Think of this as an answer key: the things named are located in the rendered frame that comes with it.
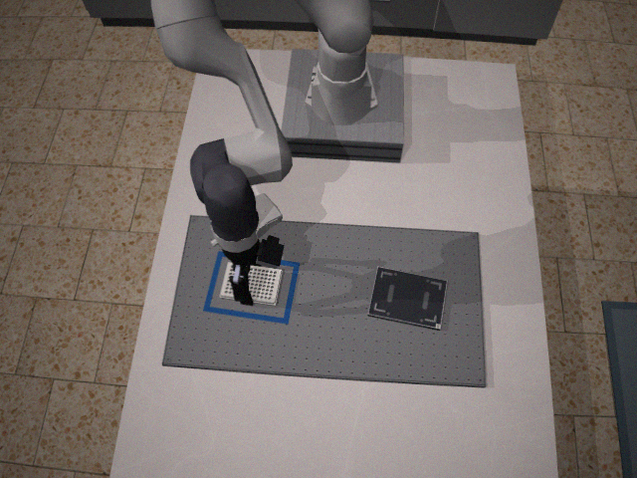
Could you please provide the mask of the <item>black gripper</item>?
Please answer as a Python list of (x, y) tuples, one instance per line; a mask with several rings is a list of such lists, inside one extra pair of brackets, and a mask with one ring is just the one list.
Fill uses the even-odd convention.
[[(260, 240), (248, 250), (240, 253), (228, 252), (222, 249), (224, 255), (233, 262), (234, 275), (230, 276), (229, 280), (232, 285), (235, 301), (241, 303), (241, 305), (253, 306), (253, 299), (251, 292), (249, 291), (249, 272), (252, 266), (262, 265), (256, 264), (257, 257), (253, 258), (260, 247)], [(245, 303), (243, 303), (245, 302)]]

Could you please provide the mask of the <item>blue tape outline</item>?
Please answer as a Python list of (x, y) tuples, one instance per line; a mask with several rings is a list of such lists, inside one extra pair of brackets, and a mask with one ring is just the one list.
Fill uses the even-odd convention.
[(236, 317), (242, 317), (242, 318), (249, 318), (249, 319), (255, 319), (255, 320), (268, 321), (268, 322), (289, 324), (289, 319), (290, 319), (290, 314), (291, 314), (291, 308), (292, 308), (292, 303), (293, 303), (293, 298), (294, 298), (295, 287), (296, 287), (296, 282), (297, 282), (297, 278), (298, 278), (300, 263), (299, 262), (281, 260), (281, 265), (294, 267), (294, 270), (293, 270), (290, 290), (289, 290), (289, 294), (288, 294), (285, 315), (284, 315), (283, 318), (278, 318), (278, 317), (272, 317), (272, 316), (265, 316), (265, 315), (259, 315), (259, 314), (252, 314), (252, 313), (245, 313), (245, 312), (239, 312), (239, 311), (232, 311), (232, 310), (226, 310), (226, 309), (219, 309), (219, 308), (210, 307), (212, 296), (213, 296), (213, 292), (214, 292), (214, 288), (215, 288), (215, 284), (216, 284), (216, 280), (217, 280), (217, 276), (218, 276), (218, 272), (219, 272), (219, 268), (220, 268), (221, 261), (222, 261), (222, 257), (225, 257), (225, 255), (223, 254), (223, 252), (218, 251), (218, 255), (217, 255), (216, 263), (215, 263), (215, 266), (214, 266), (214, 270), (213, 270), (213, 274), (212, 274), (212, 278), (211, 278), (211, 282), (210, 282), (210, 286), (209, 286), (209, 290), (208, 290), (208, 293), (207, 293), (207, 297), (206, 297), (206, 301), (205, 301), (205, 305), (204, 305), (203, 311), (204, 312), (210, 312), (210, 313), (216, 313), (216, 314), (223, 314), (223, 315), (229, 315), (229, 316), (236, 316)]

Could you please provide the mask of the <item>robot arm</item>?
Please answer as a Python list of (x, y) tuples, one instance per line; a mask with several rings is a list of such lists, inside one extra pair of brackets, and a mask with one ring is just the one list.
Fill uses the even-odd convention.
[[(318, 68), (305, 105), (330, 124), (361, 120), (378, 108), (365, 62), (374, 22), (370, 0), (296, 1), (318, 27)], [(254, 122), (252, 132), (199, 144), (190, 159), (195, 191), (211, 220), (211, 244), (243, 252), (283, 219), (251, 186), (281, 182), (293, 166), (292, 150), (245, 46), (227, 34), (214, 0), (151, 0), (151, 9), (171, 63), (239, 86)]]

